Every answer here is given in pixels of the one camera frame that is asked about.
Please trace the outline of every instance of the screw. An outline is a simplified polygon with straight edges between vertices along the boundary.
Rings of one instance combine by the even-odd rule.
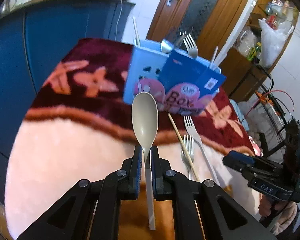
[[[82,179],[78,184],[80,187],[86,187],[89,184],[89,181],[87,179]]]
[[[211,180],[211,179],[207,179],[204,184],[207,186],[207,187],[213,187],[214,186],[214,182]]]
[[[166,171],[166,175],[169,176],[169,177],[173,177],[175,174],[176,174],[176,172],[173,171],[173,170]]]
[[[127,174],[127,172],[125,171],[125,170],[118,170],[117,171],[117,175],[119,176],[119,177],[123,177],[123,176],[125,176]]]

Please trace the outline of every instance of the human hand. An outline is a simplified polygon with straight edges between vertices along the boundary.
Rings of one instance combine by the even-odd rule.
[[[288,201],[280,201],[279,203],[277,203],[274,206],[274,209],[277,211],[281,211],[286,204],[288,203]],[[267,199],[267,197],[265,195],[262,195],[261,201],[260,201],[260,205],[259,205],[259,214],[263,217],[267,217],[270,216],[271,214],[271,203],[269,202],[269,200]]]

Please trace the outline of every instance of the light blue plastic container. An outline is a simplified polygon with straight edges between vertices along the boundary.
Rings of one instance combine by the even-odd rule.
[[[176,49],[180,54],[188,56],[188,54],[181,49]],[[162,70],[168,54],[161,52],[161,44],[156,41],[140,40],[140,47],[135,46],[133,48],[132,57],[130,60],[128,76],[124,87],[123,101],[126,104],[132,105],[133,102],[133,88],[140,78],[158,79],[159,73]],[[210,61],[197,57],[196,61],[209,66]],[[221,73],[221,69],[218,66],[212,64],[212,68],[215,68],[217,73]],[[219,92],[219,89],[212,94],[213,97]]]

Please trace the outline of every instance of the metal fork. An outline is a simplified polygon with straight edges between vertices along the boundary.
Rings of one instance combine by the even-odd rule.
[[[188,34],[183,40],[186,49],[188,51],[188,55],[192,58],[196,58],[198,56],[198,47],[195,44],[191,34]]]
[[[185,123],[185,127],[186,127],[186,131],[189,135],[193,136],[194,140],[197,142],[197,144],[200,147],[200,150],[202,152],[202,155],[204,156],[204,158],[206,159],[207,162],[207,166],[209,168],[209,171],[211,173],[212,179],[214,180],[215,183],[217,183],[220,186],[219,180],[217,178],[216,172],[213,168],[213,166],[211,165],[211,163],[209,162],[209,159],[207,158],[204,150],[203,150],[203,144],[201,141],[201,137],[199,135],[199,133],[197,132],[194,123],[192,121],[192,118],[190,115],[185,115],[183,117],[184,123]]]
[[[189,136],[187,134],[185,134],[183,136],[183,143],[186,146],[186,149],[188,150],[188,153],[190,155],[190,159],[193,162],[194,160],[194,143],[193,143],[193,136]],[[185,154],[183,153],[183,151],[181,151],[181,159],[183,161],[183,163],[185,164],[185,166],[187,167],[188,170],[188,179],[191,179],[191,166],[190,163],[188,162],[188,159],[186,158]]]

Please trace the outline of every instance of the beige spoon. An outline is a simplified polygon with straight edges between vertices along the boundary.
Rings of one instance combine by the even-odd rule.
[[[150,148],[158,131],[158,109],[153,96],[147,92],[137,94],[132,103],[131,115],[133,131],[142,147],[145,160],[149,228],[155,230]]]

